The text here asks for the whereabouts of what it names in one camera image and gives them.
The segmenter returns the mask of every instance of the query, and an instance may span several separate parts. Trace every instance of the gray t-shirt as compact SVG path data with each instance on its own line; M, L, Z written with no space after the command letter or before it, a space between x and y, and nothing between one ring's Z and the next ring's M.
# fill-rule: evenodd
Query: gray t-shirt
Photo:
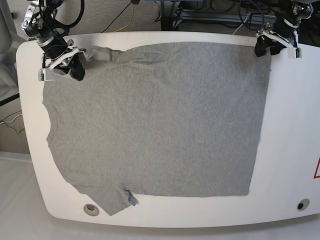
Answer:
M249 193L269 56L205 42L94 55L83 81L55 75L44 84L47 141L68 183L109 215L136 204L130 192Z

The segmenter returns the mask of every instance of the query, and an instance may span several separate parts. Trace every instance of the t-shirt sleeve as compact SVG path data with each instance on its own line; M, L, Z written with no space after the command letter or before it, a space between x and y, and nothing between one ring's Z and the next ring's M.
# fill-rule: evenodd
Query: t-shirt sleeve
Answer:
M129 190L114 183L95 184L94 186L85 183L72 184L80 193L87 194L110 216L133 205L137 200L131 195Z

